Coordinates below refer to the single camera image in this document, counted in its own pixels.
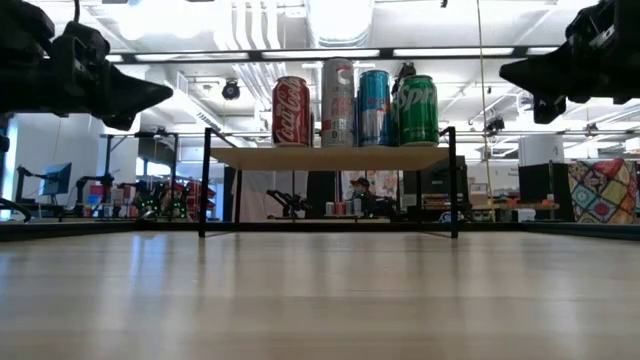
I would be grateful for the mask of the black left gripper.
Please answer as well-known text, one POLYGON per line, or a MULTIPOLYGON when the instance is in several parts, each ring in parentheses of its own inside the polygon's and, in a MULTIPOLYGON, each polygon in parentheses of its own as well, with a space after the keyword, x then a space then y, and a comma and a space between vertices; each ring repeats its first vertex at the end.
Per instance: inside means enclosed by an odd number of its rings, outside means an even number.
POLYGON ((71 110, 84 111, 113 129, 128 131, 136 114, 173 96, 166 86, 125 75, 108 59, 110 43, 81 23, 69 23, 52 42, 56 79, 71 96, 71 110))

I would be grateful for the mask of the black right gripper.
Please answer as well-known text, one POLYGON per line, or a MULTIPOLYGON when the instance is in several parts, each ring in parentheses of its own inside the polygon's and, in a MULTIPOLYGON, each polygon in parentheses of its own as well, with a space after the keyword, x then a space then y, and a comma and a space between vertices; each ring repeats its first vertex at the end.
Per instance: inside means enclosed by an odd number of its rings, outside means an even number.
POLYGON ((571 100, 585 103, 595 86, 606 43, 615 30, 615 0, 581 9, 565 29, 565 43, 543 55, 502 65, 499 76, 534 95, 534 122, 549 124, 571 100))

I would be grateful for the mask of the green Sprite can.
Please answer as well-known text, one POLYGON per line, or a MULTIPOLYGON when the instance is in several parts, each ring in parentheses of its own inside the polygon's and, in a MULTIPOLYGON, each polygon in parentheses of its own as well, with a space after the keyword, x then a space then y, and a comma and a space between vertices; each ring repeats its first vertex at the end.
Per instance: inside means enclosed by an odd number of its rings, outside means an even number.
POLYGON ((404 78, 397 95, 397 110, 401 146, 438 144, 438 95, 431 76, 404 78))

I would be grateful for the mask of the red Coca-Cola can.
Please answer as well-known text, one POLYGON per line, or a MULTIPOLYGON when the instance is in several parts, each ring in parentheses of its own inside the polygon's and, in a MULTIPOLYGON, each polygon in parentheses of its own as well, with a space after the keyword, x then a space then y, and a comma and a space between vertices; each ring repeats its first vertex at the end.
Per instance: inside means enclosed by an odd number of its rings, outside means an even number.
POLYGON ((274 147, 311 147, 313 122, 306 81, 284 76, 272 90, 272 141, 274 147))

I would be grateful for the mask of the blue silver Red Bull can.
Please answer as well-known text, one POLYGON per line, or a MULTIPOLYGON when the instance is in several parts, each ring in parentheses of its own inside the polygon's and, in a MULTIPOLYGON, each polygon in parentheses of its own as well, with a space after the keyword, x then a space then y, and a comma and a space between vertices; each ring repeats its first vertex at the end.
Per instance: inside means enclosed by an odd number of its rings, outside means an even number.
POLYGON ((358 140, 361 147, 391 145, 390 102, 386 71, 369 70, 359 76, 358 140))

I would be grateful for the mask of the white Celsius Peach Vibe can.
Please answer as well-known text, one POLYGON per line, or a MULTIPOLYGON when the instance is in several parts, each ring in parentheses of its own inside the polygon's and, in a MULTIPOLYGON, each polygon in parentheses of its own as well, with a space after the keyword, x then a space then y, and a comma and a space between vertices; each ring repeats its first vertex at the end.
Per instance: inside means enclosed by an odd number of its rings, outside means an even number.
POLYGON ((346 58, 326 60, 321 85, 321 144, 323 147, 352 147, 355 141, 353 63, 346 58))

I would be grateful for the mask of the white box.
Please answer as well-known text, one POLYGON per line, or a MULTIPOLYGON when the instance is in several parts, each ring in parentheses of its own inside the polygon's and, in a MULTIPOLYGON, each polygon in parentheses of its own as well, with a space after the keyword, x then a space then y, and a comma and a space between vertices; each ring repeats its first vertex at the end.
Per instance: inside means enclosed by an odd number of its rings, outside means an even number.
POLYGON ((519 166, 563 163, 564 144, 561 135, 531 135, 518 141, 519 166))

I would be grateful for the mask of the black computer monitor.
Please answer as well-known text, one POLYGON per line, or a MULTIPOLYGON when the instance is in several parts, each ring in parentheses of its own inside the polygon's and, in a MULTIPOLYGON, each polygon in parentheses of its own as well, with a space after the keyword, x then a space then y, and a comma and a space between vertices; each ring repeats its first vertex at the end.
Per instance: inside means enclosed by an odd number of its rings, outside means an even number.
POLYGON ((521 203, 541 203, 552 194, 554 203, 559 205, 554 211, 554 218, 564 222, 575 221, 567 164, 530 165, 518 170, 521 203))

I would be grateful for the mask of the computer monitor with blue screen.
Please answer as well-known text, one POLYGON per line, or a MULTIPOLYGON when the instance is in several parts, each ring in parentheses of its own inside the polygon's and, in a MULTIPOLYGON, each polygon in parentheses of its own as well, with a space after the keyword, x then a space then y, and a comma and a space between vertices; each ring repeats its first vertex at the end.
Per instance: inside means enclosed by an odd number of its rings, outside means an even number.
POLYGON ((43 179, 41 194, 43 196, 66 194, 69 190, 71 169, 71 163, 47 167, 44 170, 45 178, 43 179))

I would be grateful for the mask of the colourful patchwork quilt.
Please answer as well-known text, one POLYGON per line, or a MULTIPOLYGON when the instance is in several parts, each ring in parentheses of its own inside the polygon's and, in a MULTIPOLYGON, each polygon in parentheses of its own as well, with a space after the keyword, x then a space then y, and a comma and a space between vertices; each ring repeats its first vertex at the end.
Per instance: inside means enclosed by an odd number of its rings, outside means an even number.
POLYGON ((578 161, 568 166, 569 188, 577 223, 631 225, 640 222, 635 162, 621 158, 578 161))

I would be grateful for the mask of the black monitor stand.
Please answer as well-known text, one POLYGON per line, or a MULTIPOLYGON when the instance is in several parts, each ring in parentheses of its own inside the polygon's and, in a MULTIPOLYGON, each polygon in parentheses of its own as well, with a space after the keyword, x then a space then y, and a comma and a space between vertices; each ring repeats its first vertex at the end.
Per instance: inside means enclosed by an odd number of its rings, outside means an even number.
POLYGON ((35 177, 42 180, 46 180, 47 176, 43 174, 36 174, 27 170, 22 165, 19 165, 17 171, 17 186, 15 190, 15 202, 18 204, 18 211, 24 215, 24 222, 29 222, 32 218, 31 211, 35 210, 39 203, 35 199, 25 198, 23 196, 24 181, 27 177, 35 177))

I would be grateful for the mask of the black cabinet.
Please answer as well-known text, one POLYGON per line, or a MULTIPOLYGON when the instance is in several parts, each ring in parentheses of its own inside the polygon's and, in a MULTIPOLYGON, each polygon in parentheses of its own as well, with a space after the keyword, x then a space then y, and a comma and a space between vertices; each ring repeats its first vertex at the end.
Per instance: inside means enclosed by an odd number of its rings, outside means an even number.
MULTIPOLYGON (((469 200, 467 165, 464 156, 456 157, 457 209, 459 219, 469 217, 471 204, 469 200)), ((422 214, 426 221, 448 222, 450 211, 450 172, 449 162, 443 160, 433 164, 421 172, 422 214)))

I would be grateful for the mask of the white cloth panel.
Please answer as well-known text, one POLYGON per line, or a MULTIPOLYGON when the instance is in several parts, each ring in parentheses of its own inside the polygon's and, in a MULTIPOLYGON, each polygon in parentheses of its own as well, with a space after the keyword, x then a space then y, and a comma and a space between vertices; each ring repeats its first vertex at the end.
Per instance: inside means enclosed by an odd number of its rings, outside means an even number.
POLYGON ((268 190, 292 192, 288 171, 244 171, 239 219, 243 223, 266 222, 270 216, 281 217, 283 206, 267 194, 268 190))

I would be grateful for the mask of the person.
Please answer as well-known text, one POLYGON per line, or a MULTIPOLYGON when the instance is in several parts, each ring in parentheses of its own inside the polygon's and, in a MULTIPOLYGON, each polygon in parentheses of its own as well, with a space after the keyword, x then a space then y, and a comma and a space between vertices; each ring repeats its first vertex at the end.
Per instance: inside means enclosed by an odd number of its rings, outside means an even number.
POLYGON ((365 177, 360 177, 357 180, 352 180, 351 185, 353 187, 353 201, 359 200, 361 213, 365 217, 372 217, 376 201, 370 191, 370 182, 365 177))

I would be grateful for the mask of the black background rig frame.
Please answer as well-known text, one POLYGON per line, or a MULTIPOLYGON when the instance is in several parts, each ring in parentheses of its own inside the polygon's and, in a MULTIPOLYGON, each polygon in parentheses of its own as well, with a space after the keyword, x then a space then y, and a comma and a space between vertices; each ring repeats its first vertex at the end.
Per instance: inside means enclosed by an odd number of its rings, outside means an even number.
POLYGON ((176 177, 177 147, 179 135, 166 132, 163 128, 156 131, 118 132, 100 135, 106 141, 104 161, 98 166, 99 175, 110 178, 103 184, 100 206, 106 215, 113 208, 112 188, 115 184, 133 183, 136 178, 136 159, 162 163, 170 167, 172 180, 176 177))

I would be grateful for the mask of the black aluminium table frame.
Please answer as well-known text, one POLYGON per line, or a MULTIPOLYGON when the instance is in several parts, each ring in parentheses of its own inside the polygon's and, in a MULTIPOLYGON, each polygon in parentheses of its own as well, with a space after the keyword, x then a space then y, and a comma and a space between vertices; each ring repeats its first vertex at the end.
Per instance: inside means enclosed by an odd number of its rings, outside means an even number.
POLYGON ((524 223, 463 223, 452 227, 448 223, 376 223, 359 222, 266 222, 266 223, 206 223, 197 222, 62 222, 0 224, 0 242, 26 241, 44 238, 84 236, 121 232, 195 231, 208 232, 534 232, 556 235, 599 237, 640 241, 640 225, 600 225, 562 222, 524 223))

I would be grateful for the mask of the wooden shelf with black frame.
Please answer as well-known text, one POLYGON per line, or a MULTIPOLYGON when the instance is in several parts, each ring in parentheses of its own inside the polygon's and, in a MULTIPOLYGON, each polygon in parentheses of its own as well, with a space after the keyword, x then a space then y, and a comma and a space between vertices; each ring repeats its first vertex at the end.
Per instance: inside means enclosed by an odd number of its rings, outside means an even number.
POLYGON ((416 175, 416 207, 422 210, 421 172, 443 159, 448 160, 450 223, 445 229, 450 238, 459 236, 457 201, 456 129, 448 127, 439 133, 448 137, 448 147, 348 147, 348 148, 239 148, 230 144, 227 148, 213 147, 211 137, 226 137, 213 128, 204 132, 202 181, 209 182, 209 168, 216 159, 236 170, 236 187, 233 223, 225 228, 231 232, 321 232, 319 223, 243 223, 240 221, 243 173, 245 171, 351 171, 351 170, 402 170, 416 175))

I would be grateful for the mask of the white ceiling duct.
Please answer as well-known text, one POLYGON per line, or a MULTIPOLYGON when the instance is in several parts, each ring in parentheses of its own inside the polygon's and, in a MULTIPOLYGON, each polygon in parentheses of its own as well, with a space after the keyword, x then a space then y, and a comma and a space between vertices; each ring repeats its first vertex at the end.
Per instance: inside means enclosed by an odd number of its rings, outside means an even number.
POLYGON ((305 0, 310 43, 316 48, 365 47, 374 0, 305 0))

